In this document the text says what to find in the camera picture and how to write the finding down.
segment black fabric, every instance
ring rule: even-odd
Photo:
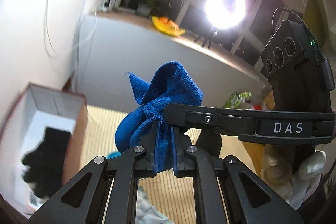
[[[211,156],[219,157],[222,148],[222,137],[212,130],[202,129],[197,139],[196,146],[204,149]]]
[[[69,138],[69,131],[47,127],[37,149],[23,157],[22,164],[28,166],[23,180],[32,183],[32,190],[38,198],[51,197],[62,187]]]

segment black camera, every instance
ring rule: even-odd
[[[261,54],[275,110],[332,112],[330,63],[307,28],[285,20]]]

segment gray wall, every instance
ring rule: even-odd
[[[80,39],[88,37],[94,26],[95,17],[86,16]],[[78,92],[86,95],[90,105],[131,112],[137,103],[125,73],[150,82],[161,65],[175,60],[203,91],[204,106],[221,107],[233,92],[257,95],[264,85],[263,80],[256,81],[165,35],[98,17],[94,38],[79,47]]]

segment potted plant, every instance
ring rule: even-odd
[[[149,17],[151,11],[155,6],[156,0],[144,0],[143,3],[139,3],[137,14],[143,17]]]

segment metal screw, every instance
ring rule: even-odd
[[[97,163],[97,164],[101,164],[104,162],[104,157],[103,156],[98,156],[98,157],[95,157],[94,159],[94,162]]]
[[[144,150],[144,148],[142,146],[138,145],[138,146],[134,147],[133,150],[134,150],[135,153],[141,153]]]
[[[190,153],[195,153],[197,151],[197,147],[194,145],[188,146],[187,151]]]
[[[205,118],[204,118],[204,121],[205,121],[206,123],[210,123],[211,120],[212,120],[212,118],[211,118],[210,116],[205,116]]]
[[[237,162],[237,158],[235,156],[228,156],[226,158],[228,163],[235,164]]]

